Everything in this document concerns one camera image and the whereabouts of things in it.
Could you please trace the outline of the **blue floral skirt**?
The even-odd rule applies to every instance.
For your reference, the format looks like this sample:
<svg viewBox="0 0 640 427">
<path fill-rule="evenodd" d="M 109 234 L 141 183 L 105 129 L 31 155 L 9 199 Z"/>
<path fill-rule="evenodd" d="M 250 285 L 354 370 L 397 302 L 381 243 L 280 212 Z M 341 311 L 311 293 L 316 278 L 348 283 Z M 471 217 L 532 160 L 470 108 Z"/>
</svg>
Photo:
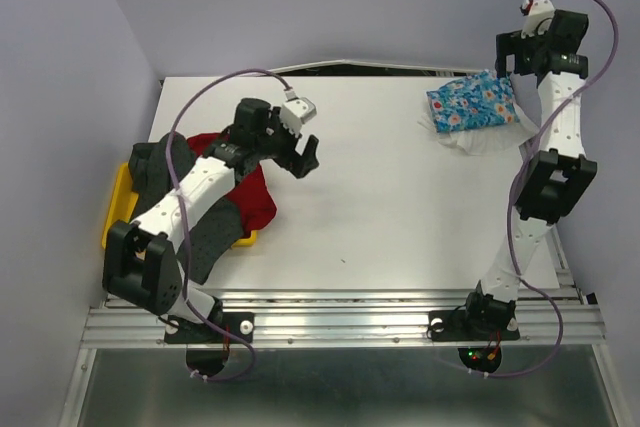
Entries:
<svg viewBox="0 0 640 427">
<path fill-rule="evenodd" d="M 511 81 L 484 70 L 427 91 L 428 113 L 439 134 L 520 122 Z"/>
</svg>

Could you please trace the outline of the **white pleated skirt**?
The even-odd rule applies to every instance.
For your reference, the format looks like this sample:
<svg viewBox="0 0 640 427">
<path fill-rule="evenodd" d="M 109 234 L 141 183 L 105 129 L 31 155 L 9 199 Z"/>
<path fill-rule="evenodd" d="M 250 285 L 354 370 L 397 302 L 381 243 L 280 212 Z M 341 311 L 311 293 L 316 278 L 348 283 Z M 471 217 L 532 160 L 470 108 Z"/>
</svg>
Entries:
<svg viewBox="0 0 640 427">
<path fill-rule="evenodd" d="M 438 133 L 431 114 L 424 111 L 418 120 L 427 136 L 441 146 L 470 156 L 497 154 L 517 148 L 538 133 L 538 126 L 515 105 L 519 122 L 453 133 Z"/>
</svg>

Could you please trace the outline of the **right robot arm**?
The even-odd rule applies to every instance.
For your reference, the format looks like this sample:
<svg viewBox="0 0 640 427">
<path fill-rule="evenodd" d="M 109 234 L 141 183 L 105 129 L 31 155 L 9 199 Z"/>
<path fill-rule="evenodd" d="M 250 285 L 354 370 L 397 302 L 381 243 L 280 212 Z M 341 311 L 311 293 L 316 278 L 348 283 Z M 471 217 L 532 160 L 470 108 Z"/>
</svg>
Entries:
<svg viewBox="0 0 640 427">
<path fill-rule="evenodd" d="M 460 313 L 472 337 L 515 326 L 522 278 L 552 226 L 567 216 L 597 173 L 581 139 L 581 94 L 588 60 L 578 49 L 589 25 L 587 15 L 555 9 L 548 0 L 532 3 L 521 30 L 496 38 L 496 70 L 534 75 L 542 125 L 509 192 L 507 235 L 487 273 Z"/>
</svg>

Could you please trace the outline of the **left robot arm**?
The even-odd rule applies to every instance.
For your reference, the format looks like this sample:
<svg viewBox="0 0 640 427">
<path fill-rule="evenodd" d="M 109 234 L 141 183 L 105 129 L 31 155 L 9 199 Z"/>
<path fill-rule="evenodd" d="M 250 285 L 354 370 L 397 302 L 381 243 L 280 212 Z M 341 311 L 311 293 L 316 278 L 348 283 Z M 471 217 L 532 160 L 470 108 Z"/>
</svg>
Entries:
<svg viewBox="0 0 640 427">
<path fill-rule="evenodd" d="M 110 227 L 103 288 L 156 316 L 188 321 L 199 340 L 215 339 L 222 331 L 222 304 L 197 288 L 190 278 L 191 262 L 179 260 L 178 251 L 190 249 L 191 229 L 261 161 L 271 159 L 297 179 L 316 169 L 317 137 L 310 136 L 302 152 L 296 150 L 303 126 L 316 114 L 316 106 L 304 97 L 279 107 L 241 100 L 233 123 L 161 200 L 132 221 L 118 220 Z"/>
</svg>

